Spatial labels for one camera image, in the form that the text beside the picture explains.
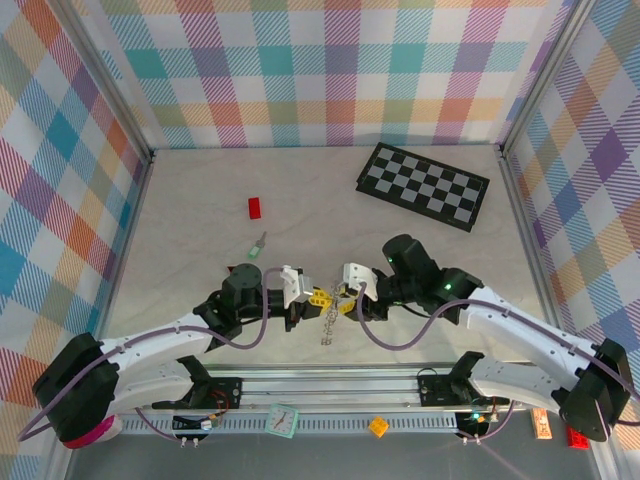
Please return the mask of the orange tag piece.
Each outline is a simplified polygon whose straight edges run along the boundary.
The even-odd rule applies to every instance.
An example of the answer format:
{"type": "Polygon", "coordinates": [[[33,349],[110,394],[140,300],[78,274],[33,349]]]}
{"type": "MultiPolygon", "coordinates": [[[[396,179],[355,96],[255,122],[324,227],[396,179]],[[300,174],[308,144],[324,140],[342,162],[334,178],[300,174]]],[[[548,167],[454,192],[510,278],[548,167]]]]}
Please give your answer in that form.
{"type": "Polygon", "coordinates": [[[548,412],[543,408],[532,408],[531,419],[534,437],[537,440],[551,440],[553,438],[548,412]]]}

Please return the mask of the aluminium frame post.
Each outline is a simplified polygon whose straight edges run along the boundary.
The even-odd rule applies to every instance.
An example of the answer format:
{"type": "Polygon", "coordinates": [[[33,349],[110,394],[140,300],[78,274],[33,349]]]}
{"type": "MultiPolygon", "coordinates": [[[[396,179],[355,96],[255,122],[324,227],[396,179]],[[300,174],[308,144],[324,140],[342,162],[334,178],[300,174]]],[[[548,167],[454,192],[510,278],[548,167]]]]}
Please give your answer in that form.
{"type": "Polygon", "coordinates": [[[48,1],[136,151],[143,158],[145,164],[151,164],[153,150],[149,147],[132,110],[117,87],[99,49],[84,28],[81,17],[75,11],[71,0],[48,1]]]}
{"type": "Polygon", "coordinates": [[[496,150],[503,158],[531,122],[535,109],[558,74],[582,25],[598,0],[548,0],[525,49],[521,65],[503,108],[504,121],[495,134],[496,150]]]}

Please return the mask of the black electronics board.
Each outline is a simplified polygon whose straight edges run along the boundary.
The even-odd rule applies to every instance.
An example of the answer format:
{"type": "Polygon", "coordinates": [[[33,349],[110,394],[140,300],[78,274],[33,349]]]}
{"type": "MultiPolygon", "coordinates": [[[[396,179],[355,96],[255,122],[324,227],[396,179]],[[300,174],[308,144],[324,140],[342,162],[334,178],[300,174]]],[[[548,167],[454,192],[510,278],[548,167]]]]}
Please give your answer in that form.
{"type": "Polygon", "coordinates": [[[492,414],[483,411],[455,413],[458,436],[461,438],[483,438],[490,433],[492,414]]]}
{"type": "Polygon", "coordinates": [[[208,432],[220,425],[221,418],[221,414],[210,414],[204,417],[174,415],[172,417],[172,429],[208,432]]]}

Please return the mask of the black grey folding chessboard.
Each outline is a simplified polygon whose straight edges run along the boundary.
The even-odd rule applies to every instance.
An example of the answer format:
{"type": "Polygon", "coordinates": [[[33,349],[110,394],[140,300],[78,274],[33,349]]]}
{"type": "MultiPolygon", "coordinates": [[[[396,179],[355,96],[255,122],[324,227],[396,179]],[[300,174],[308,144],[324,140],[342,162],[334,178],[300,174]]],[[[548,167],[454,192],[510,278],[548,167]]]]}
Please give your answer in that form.
{"type": "Polygon", "coordinates": [[[378,143],[358,176],[356,190],[469,232],[489,184],[480,175],[378,143]]]}

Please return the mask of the aluminium table side rail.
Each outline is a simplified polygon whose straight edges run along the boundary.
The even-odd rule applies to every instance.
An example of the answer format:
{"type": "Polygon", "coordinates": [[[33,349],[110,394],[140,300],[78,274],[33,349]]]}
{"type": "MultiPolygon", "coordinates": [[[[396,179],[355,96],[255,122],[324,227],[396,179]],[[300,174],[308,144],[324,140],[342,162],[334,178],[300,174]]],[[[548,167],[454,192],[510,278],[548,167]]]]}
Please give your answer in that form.
{"type": "Polygon", "coordinates": [[[547,277],[546,266],[540,252],[537,237],[530,222],[525,206],[524,197],[518,187],[516,175],[508,156],[496,147],[496,157],[502,175],[507,195],[513,210],[519,236],[523,245],[537,298],[544,318],[554,327],[565,329],[564,321],[559,310],[552,285],[547,277]]]}
{"type": "Polygon", "coordinates": [[[119,236],[119,251],[116,255],[116,261],[113,269],[112,280],[107,288],[107,296],[101,313],[96,321],[92,333],[96,338],[102,338],[106,335],[111,316],[113,314],[116,299],[124,276],[126,263],[129,257],[131,246],[133,243],[135,231],[139,222],[140,214],[144,204],[145,196],[148,190],[149,182],[153,172],[155,159],[157,155],[156,149],[150,149],[143,166],[137,186],[132,190],[132,197],[129,209],[129,215],[123,229],[123,234],[119,236]]]}

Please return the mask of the teal toy clock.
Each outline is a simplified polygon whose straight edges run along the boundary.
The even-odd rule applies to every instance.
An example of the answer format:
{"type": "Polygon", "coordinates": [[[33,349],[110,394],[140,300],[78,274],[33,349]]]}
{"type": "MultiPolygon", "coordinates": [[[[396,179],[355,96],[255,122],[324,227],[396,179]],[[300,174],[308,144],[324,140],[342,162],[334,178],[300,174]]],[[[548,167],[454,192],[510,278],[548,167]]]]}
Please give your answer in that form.
{"type": "Polygon", "coordinates": [[[267,415],[265,432],[281,438],[292,439],[298,426],[298,420],[299,412],[296,408],[273,404],[267,415]]]}

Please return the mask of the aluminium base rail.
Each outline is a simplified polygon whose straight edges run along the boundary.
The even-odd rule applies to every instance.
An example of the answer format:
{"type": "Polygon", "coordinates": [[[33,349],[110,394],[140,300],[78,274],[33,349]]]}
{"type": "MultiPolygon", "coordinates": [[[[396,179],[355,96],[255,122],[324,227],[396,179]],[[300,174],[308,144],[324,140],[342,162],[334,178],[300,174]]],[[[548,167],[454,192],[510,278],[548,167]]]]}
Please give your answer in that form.
{"type": "MultiPolygon", "coordinates": [[[[242,381],[241,406],[263,407],[281,402],[312,410],[381,410],[422,408],[442,411],[499,410],[508,405],[487,407],[425,406],[420,403],[417,374],[429,367],[449,373],[453,365],[303,365],[232,366],[209,365],[214,377],[238,377],[242,381]]],[[[482,358],[471,368],[470,383],[481,394],[504,397],[518,408],[543,407],[557,413],[560,403],[578,386],[583,369],[572,374],[553,375],[532,364],[501,362],[482,358]]]]}

